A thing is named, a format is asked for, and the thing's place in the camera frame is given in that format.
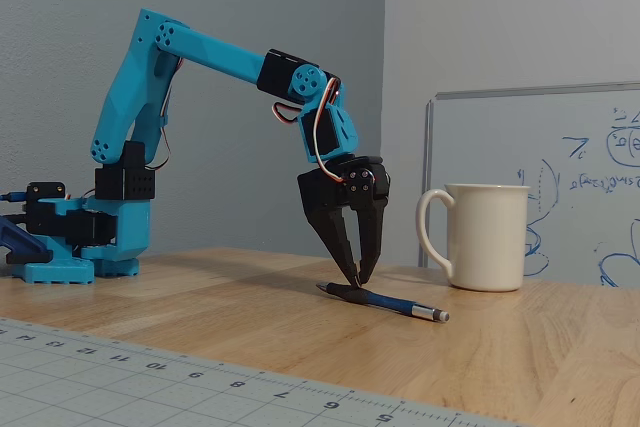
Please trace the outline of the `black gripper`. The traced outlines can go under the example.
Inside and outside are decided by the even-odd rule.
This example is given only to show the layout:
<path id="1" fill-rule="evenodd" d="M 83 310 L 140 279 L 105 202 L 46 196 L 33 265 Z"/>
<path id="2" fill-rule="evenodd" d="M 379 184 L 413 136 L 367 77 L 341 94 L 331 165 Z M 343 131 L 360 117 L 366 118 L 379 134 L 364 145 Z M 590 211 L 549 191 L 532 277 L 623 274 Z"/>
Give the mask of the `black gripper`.
<path id="1" fill-rule="evenodd" d="M 297 177 L 306 219 L 353 287 L 366 284 L 381 254 L 385 199 L 390 177 L 381 157 L 344 154 L 326 163 L 342 179 L 332 180 L 320 168 Z M 342 208 L 357 214 L 361 260 L 359 278 L 347 237 Z"/>

